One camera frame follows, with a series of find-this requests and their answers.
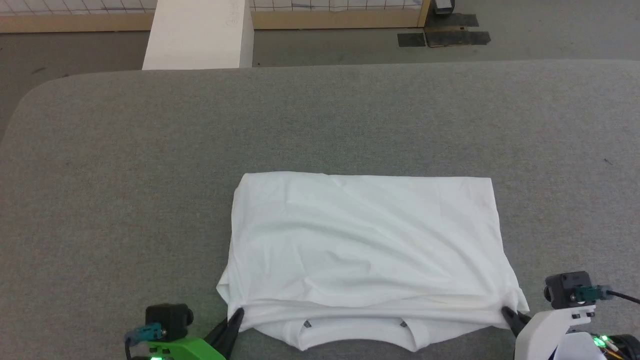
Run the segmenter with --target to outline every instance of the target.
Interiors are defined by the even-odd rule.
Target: green robot part
[[[149,341],[151,360],[228,360],[200,338],[182,338],[170,343]]]

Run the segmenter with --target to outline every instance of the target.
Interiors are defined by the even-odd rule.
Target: white panel
[[[124,5],[120,0],[102,0],[107,10],[124,9]]]
[[[32,12],[48,12],[49,7],[42,0],[24,0]]]
[[[4,0],[0,0],[0,13],[10,13],[13,12],[9,5],[6,4]]]
[[[47,6],[53,12],[56,12],[56,11],[61,12],[61,11],[69,10],[65,2],[62,0],[44,0],[44,2],[47,3]]]
[[[142,9],[140,0],[120,0],[125,9]]]
[[[12,11],[14,12],[30,12],[31,9],[27,6],[27,3],[24,0],[5,0],[6,4],[9,5]]]
[[[252,49],[246,0],[159,0],[142,69],[250,67]]]

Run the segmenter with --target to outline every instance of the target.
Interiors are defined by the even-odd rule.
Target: wooden baseboard
[[[252,12],[253,28],[365,29],[423,27],[430,0],[422,10],[344,12]],[[79,31],[150,31],[153,13],[0,17],[0,33],[72,33]]]
[[[420,10],[252,12],[251,15],[256,30],[415,28],[419,23]]]
[[[0,33],[149,31],[153,21],[153,13],[3,16],[0,17]]]

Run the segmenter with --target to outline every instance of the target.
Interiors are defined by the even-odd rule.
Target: white pillar
[[[143,70],[251,67],[246,0],[158,0]]]

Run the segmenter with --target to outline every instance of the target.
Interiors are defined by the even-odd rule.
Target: cable
[[[613,296],[617,296],[617,297],[619,297],[621,299],[625,299],[625,300],[629,300],[629,301],[635,302],[636,304],[640,304],[640,299],[632,297],[632,296],[629,296],[629,295],[625,295],[625,294],[619,293],[617,291],[607,290],[607,294],[613,295]]]
[[[605,350],[605,351],[607,352],[607,354],[609,354],[609,355],[611,355],[611,356],[615,357],[616,359],[624,360],[620,355],[618,355],[618,354],[616,354],[615,352],[613,352],[613,351],[609,350],[608,348],[603,348],[603,350]]]
[[[129,349],[130,346],[131,346],[131,339],[127,338],[124,341],[124,354],[127,357],[127,360],[131,360],[131,350]]]
[[[620,349],[614,343],[612,343],[611,341],[605,340],[605,339],[602,339],[602,341],[604,341],[604,343],[607,345],[607,347],[609,349],[611,349],[613,352],[619,352],[620,351]]]

